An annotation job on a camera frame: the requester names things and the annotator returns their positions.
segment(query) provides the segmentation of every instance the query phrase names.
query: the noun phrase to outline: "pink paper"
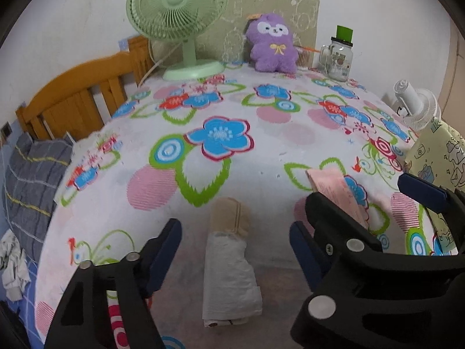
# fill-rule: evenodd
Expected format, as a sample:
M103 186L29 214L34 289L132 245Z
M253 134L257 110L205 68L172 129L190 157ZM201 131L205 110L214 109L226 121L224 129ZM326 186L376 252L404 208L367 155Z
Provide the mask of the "pink paper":
M360 223L360 225L368 228L368 224L360 211L359 204L338 168L323 170L308 169L307 175L312 184L313 191L322 193L332 203Z

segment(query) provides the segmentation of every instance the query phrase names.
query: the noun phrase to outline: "stuffed animal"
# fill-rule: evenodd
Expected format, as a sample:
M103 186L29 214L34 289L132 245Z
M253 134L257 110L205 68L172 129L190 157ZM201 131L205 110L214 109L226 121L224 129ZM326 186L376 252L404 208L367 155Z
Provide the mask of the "stuffed animal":
M260 72L295 73L298 53L292 32L278 14L262 14L250 23L246 32L253 48L250 58Z

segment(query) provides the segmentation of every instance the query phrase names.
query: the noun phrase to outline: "yellow stripe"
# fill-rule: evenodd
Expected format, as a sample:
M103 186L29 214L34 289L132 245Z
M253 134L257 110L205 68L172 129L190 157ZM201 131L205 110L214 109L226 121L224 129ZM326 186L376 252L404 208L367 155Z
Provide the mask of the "yellow stripe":
M21 150L19 149L19 147L17 145L15 145L15 148L18 150L18 153L21 155L21 157L26 161L31 161L31 162L34 162L34 161L54 161L55 163L60 163L60 164L63 164L65 166L69 165L69 163L66 163L66 162L61 161L61 160L57 160L57 159L55 159L53 157L35 158L35 157L24 156L23 152L21 152Z
M50 217L50 213L48 213L47 211L45 210L41 210L40 208L38 208L37 206L33 206L33 205L26 205L25 203L22 203L20 200L17 200L15 198L13 198L12 196L10 196L10 194L8 193L8 191L6 191L5 189L5 194L6 196L14 203L17 203L18 205L21 205L23 207L26 207L26 208L32 208L32 210L35 210L35 211L38 211L39 213L42 213L48 217Z

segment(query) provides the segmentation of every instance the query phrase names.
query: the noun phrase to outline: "yellow bow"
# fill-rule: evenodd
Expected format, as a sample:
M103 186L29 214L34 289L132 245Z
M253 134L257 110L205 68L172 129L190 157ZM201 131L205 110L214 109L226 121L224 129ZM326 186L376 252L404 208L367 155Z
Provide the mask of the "yellow bow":
M276 50L276 52L274 53L275 55L278 55L278 54L284 55L283 51L286 49L286 45L285 44L277 45L276 43L272 43L270 45L270 48L272 48L273 50Z

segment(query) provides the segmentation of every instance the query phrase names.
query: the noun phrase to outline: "wooden chair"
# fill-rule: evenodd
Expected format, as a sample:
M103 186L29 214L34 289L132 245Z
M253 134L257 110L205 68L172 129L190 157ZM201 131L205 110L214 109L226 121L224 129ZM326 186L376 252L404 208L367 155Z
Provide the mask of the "wooden chair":
M121 77L133 72L139 83L153 66L146 38L136 37L128 42L129 52L78 65L50 81L28 106L16 110L22 129L39 140L50 139L44 121L55 138L68 131L80 140L100 130L103 120L89 89L100 87L113 115L127 99Z

